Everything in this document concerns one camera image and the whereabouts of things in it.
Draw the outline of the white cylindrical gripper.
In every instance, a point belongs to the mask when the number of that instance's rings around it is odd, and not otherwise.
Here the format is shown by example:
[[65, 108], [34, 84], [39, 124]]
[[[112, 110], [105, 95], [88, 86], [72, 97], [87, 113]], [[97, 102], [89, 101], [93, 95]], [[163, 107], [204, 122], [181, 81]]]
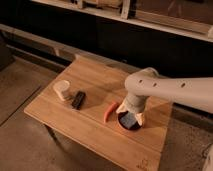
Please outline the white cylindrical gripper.
[[137, 96], [132, 93], [128, 93], [124, 98], [124, 102], [117, 108], [116, 113], [123, 113], [129, 111], [135, 115], [135, 118], [140, 126], [144, 124], [144, 114], [142, 113], [145, 109], [145, 96]]

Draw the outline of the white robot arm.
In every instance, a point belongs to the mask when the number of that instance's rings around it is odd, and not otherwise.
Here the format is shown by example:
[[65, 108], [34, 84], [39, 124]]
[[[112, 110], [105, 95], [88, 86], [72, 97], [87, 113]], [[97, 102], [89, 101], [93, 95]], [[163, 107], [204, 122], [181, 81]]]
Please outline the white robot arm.
[[213, 114], [213, 77], [162, 78], [154, 68], [130, 74], [124, 82], [127, 95], [117, 113], [143, 113], [149, 96]]

